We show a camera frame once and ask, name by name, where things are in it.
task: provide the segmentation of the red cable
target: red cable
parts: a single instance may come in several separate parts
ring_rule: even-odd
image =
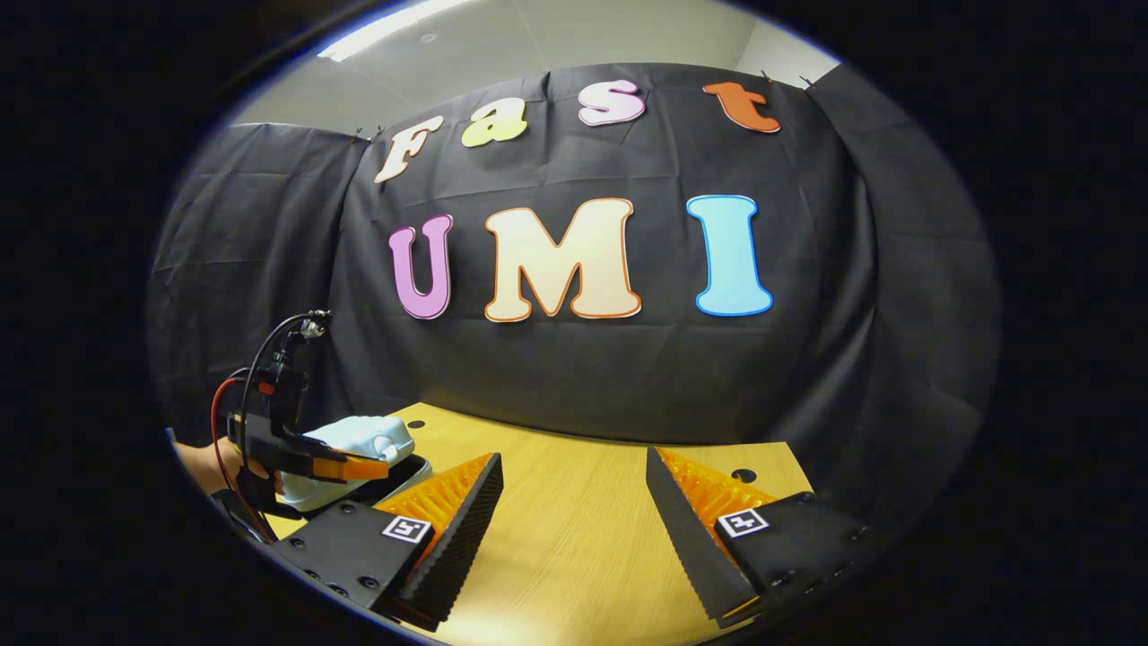
[[[239,381],[239,379],[225,380],[224,383],[219,384],[219,390],[216,391],[216,396],[211,400],[211,446],[216,450],[216,460],[219,461],[219,473],[223,474],[223,480],[227,483],[227,489],[235,492],[235,496],[239,497],[239,501],[243,504],[243,508],[247,509],[248,515],[250,515],[251,521],[255,523],[255,529],[259,530],[259,534],[267,542],[267,545],[270,545],[274,542],[271,540],[271,537],[263,531],[263,526],[259,524],[258,516],[255,515],[251,507],[246,500],[243,500],[243,495],[239,492],[239,488],[232,484],[231,476],[227,475],[227,468],[223,464],[223,454],[219,453],[219,435],[216,431],[216,411],[219,408],[219,398],[223,396],[223,391],[225,391],[231,384]]]

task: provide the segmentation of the blue letter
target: blue letter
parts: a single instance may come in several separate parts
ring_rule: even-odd
[[[758,204],[742,195],[699,195],[685,210],[701,220],[709,263],[709,285],[698,294],[698,309],[714,316],[761,313],[774,303],[758,280],[750,218]]]

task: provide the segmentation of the black fabric curtain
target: black fabric curtain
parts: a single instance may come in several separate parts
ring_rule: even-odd
[[[590,127],[579,92],[627,79],[645,112]],[[734,123],[707,84],[766,98],[777,133]],[[526,101],[527,130],[460,142],[472,112]],[[391,137],[442,115],[408,168],[374,181]],[[773,305],[698,309],[706,243],[685,210],[735,194]],[[533,209],[554,241],[583,202],[622,197],[642,310],[483,314],[491,213]],[[434,319],[398,299],[388,238],[449,213],[451,298]],[[421,232],[416,285],[432,283]],[[611,64],[497,84],[424,110],[370,145],[344,134],[227,129],[177,197],[152,277],[153,364],[177,434],[204,438],[210,395],[287,314],[327,305],[310,427],[425,402],[556,433],[653,444],[786,442],[847,511],[910,522],[955,469],[995,371],[999,293],[970,197],[921,129],[846,65],[800,89],[693,65]]]
[[[179,442],[279,320],[327,299],[347,182],[366,141],[286,124],[227,127],[188,168],[156,243],[147,347]],[[310,360],[304,349],[302,360]]]

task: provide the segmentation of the yellow letter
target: yellow letter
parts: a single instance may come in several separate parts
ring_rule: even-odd
[[[489,143],[490,141],[506,141],[521,134],[526,130],[526,101],[521,99],[498,99],[474,110],[471,115],[471,124],[463,132],[463,145],[467,148]]]

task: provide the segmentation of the ceiling light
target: ceiling light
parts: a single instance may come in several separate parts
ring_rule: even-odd
[[[426,0],[413,7],[395,11],[383,16],[366,26],[358,29],[348,36],[335,41],[326,49],[319,52],[319,57],[332,61],[346,61],[348,57],[374,45],[396,31],[411,26],[412,24],[428,18],[437,13],[445,11],[470,0]]]

